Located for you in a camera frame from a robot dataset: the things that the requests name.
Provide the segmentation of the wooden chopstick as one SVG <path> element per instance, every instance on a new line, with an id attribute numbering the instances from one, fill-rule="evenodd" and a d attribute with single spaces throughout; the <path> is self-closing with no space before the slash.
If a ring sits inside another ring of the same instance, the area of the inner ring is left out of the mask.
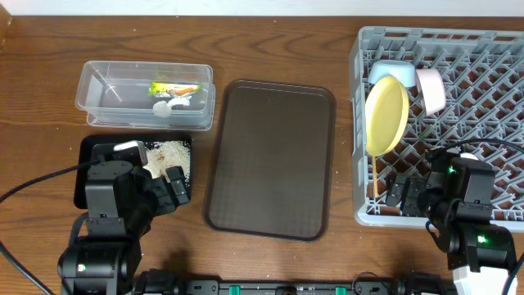
<path id="1" fill-rule="evenodd" d="M 373 199 L 379 198 L 379 192 L 377 187 L 377 160 L 375 156 L 372 156 L 373 163 Z"/>

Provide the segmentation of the rice pile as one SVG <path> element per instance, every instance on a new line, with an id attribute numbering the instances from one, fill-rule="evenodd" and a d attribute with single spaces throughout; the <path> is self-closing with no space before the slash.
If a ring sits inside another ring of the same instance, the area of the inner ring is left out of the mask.
<path id="1" fill-rule="evenodd" d="M 180 166 L 185 181 L 190 181 L 191 154 L 184 141 L 164 141 L 146 144 L 148 163 L 144 166 L 153 178 L 167 177 L 169 168 Z"/>

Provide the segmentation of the white cup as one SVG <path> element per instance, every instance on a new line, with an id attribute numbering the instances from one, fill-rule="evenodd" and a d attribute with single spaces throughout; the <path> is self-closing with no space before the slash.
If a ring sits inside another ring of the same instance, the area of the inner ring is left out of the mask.
<path id="1" fill-rule="evenodd" d="M 477 156 L 475 156 L 474 154 L 469 153 L 469 152 L 463 152 L 463 153 L 460 153 L 459 156 L 460 156 L 461 158 L 466 158 L 466 159 L 470 159 L 470 160 L 479 161 L 479 159 L 478 159 Z"/>

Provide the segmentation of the white tissue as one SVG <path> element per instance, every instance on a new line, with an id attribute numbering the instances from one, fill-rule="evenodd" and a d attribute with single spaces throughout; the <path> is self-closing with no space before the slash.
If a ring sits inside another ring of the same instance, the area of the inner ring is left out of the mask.
<path id="1" fill-rule="evenodd" d="M 155 103 L 152 107 L 152 112 L 155 116 L 166 118 L 171 115 L 173 107 L 183 106 L 188 107 L 190 105 L 190 97 L 185 98 L 172 98 L 167 101 L 159 101 Z"/>

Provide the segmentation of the yellow plate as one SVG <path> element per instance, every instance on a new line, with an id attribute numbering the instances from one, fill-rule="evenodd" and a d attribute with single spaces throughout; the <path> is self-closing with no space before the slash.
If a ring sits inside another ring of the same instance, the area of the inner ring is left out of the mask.
<path id="1" fill-rule="evenodd" d="M 366 152 L 379 157 L 394 149 L 409 117 L 406 87 L 393 76 L 380 79 L 365 102 Z"/>

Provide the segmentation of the pink white bowl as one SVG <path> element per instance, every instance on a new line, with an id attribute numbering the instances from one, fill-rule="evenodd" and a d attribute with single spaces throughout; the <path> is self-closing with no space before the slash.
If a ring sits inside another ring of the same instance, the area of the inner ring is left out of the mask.
<path id="1" fill-rule="evenodd" d="M 422 95 L 422 106 L 426 116 L 431 116 L 445 108 L 445 87 L 438 70 L 416 70 L 418 93 Z"/>

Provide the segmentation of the green snack wrapper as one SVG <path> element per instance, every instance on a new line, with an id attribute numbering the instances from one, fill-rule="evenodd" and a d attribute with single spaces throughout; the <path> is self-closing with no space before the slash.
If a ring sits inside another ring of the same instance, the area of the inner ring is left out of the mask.
<path id="1" fill-rule="evenodd" d="M 182 97 L 201 89 L 199 84 L 175 84 L 164 82 L 152 82 L 148 90 L 148 95 L 155 98 Z"/>

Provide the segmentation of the light blue bowl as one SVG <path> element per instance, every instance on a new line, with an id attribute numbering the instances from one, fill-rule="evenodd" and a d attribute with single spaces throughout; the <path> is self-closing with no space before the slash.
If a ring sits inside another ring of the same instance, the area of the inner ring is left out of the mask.
<path id="1" fill-rule="evenodd" d="M 375 61 L 369 71 L 368 82 L 376 84 L 380 79 L 392 76 L 406 88 L 416 85 L 415 66 L 407 61 L 379 60 Z"/>

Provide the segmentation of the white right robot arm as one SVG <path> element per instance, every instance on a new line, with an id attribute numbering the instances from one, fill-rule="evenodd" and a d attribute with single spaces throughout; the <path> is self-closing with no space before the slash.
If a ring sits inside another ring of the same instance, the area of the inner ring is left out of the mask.
<path id="1" fill-rule="evenodd" d="M 431 160 L 426 178 L 395 175 L 386 204 L 408 216 L 425 216 L 426 231 L 447 256 L 460 295 L 514 294 L 523 259 L 511 232 L 491 222 L 492 167 L 475 157 L 446 152 Z"/>

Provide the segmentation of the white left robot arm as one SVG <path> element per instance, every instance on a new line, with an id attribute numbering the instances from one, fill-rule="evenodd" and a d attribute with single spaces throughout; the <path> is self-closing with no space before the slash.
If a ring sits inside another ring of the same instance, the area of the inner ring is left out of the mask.
<path id="1" fill-rule="evenodd" d="M 183 168 L 152 178 L 129 161 L 103 161 L 88 169 L 85 197 L 88 210 L 58 261 L 61 293 L 128 294 L 152 220 L 190 201 Z"/>

